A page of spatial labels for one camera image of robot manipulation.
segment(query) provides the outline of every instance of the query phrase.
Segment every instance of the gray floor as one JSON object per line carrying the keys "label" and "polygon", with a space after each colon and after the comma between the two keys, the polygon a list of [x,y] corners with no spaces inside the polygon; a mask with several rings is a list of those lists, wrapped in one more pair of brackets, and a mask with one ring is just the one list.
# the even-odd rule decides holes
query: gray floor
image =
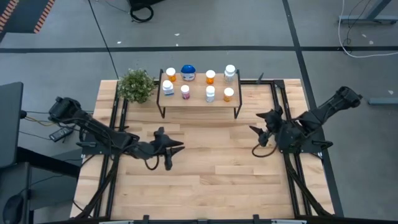
{"label": "gray floor", "polygon": [[[127,10],[125,0],[108,0]],[[357,0],[346,0],[345,14]],[[292,39],[279,0],[166,0],[154,7],[155,17],[146,24],[132,23],[126,12],[109,7],[104,0],[92,1],[110,47],[166,47],[217,45],[292,46]],[[337,46],[337,18],[341,1],[289,0],[301,46]],[[383,14],[398,16],[398,1]],[[342,34],[347,31],[342,27]],[[398,26],[356,26],[351,45],[398,45]],[[39,34],[6,34],[0,48],[104,47],[86,0],[56,0]],[[375,52],[355,52],[356,55]],[[222,71],[233,63],[243,78],[301,78],[295,52],[118,52],[112,53],[116,69],[143,68],[157,76],[160,68],[192,63],[198,70]],[[353,59],[341,52],[304,52],[308,75],[319,105],[341,85],[369,97],[398,94],[398,55]],[[0,54],[0,84],[24,82],[23,109],[47,111],[56,96],[77,99],[86,110],[95,106],[98,83],[115,79],[107,53]],[[332,117],[324,127],[331,163],[344,213],[347,217],[398,220],[398,171],[395,158],[395,130],[398,107],[372,107],[364,103]],[[32,114],[36,118],[45,116]],[[28,121],[21,130],[47,136],[56,128],[44,128]],[[54,144],[21,134],[19,144],[54,156],[77,147],[76,136]],[[41,209],[35,222],[64,220],[71,202]]]}

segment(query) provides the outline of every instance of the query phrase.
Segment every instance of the desk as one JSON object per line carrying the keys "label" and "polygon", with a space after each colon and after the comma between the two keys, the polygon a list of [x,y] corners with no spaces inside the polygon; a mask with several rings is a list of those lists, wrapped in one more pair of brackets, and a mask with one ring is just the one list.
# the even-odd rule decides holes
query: desk
{"label": "desk", "polygon": [[[301,82],[287,79],[284,83],[292,117],[296,117],[307,110]],[[111,119],[116,84],[106,80],[99,87],[93,116],[106,125]],[[151,220],[252,219],[253,214],[260,218],[293,218],[283,155],[276,152],[267,158],[256,158],[251,154],[257,136],[248,126],[265,128],[264,120],[256,113],[274,108],[271,88],[242,85],[242,98],[238,119],[226,116],[230,113],[227,108],[170,108],[163,119],[156,105],[156,92],[144,104],[130,103],[127,132],[138,134],[141,141],[150,141],[153,132],[163,126],[166,134],[183,141],[186,148],[173,156],[171,171],[164,169],[163,158],[158,169],[150,171],[144,161],[122,156],[111,219],[142,220],[143,215],[150,215]],[[122,105],[118,107],[116,126]],[[270,140],[257,153],[269,152],[274,144]],[[307,187],[333,213],[321,160],[310,154],[300,157]],[[75,194],[78,205],[85,206],[98,188],[102,161],[103,156],[97,155],[81,168]],[[149,161],[150,166],[154,163],[155,159]],[[297,187],[296,191],[300,213],[304,214]],[[105,192],[100,216],[105,214],[107,198]],[[73,207],[71,217],[79,212]]]}

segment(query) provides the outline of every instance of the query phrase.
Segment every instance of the blue-lidded jar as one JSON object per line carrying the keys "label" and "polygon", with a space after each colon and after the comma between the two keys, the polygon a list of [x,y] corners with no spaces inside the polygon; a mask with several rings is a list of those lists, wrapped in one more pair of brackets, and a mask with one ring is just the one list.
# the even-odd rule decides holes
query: blue-lidded jar
{"label": "blue-lidded jar", "polygon": [[195,79],[196,69],[192,65],[184,65],[181,68],[181,76],[185,81],[192,81]]}

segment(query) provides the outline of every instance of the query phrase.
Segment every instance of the blue lid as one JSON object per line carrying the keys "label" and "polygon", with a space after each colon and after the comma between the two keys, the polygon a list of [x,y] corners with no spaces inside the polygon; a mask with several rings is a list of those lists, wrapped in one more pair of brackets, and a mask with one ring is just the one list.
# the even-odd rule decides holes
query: blue lid
{"label": "blue lid", "polygon": [[192,65],[184,65],[181,68],[181,73],[195,73],[196,69]]}

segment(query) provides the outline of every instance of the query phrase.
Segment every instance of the white bottle cap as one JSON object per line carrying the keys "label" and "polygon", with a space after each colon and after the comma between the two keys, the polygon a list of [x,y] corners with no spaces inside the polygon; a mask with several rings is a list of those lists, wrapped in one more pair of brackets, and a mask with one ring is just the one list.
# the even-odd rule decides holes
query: white bottle cap
{"label": "white bottle cap", "polygon": [[172,82],[170,82],[170,81],[168,81],[168,80],[164,80],[164,81],[163,81],[163,88],[168,89],[168,88],[172,88],[172,86],[173,86],[173,83],[172,83]]}
{"label": "white bottle cap", "polygon": [[225,71],[228,73],[228,75],[232,75],[235,73],[235,66],[227,65]]}
{"label": "white bottle cap", "polygon": [[224,94],[226,96],[233,96],[234,95],[234,90],[232,88],[225,88]]}
{"label": "white bottle cap", "polygon": [[214,88],[214,86],[208,86],[206,87],[206,94],[207,95],[214,95],[214,92],[216,91],[216,89]]}
{"label": "white bottle cap", "polygon": [[189,86],[187,86],[187,85],[181,86],[181,92],[182,93],[189,93]]}
{"label": "white bottle cap", "polygon": [[216,76],[216,72],[213,70],[209,70],[206,72],[206,77],[207,78],[214,78]]}
{"label": "white bottle cap", "polygon": [[175,75],[175,69],[174,68],[168,68],[166,70],[166,74],[170,75],[170,76]]}

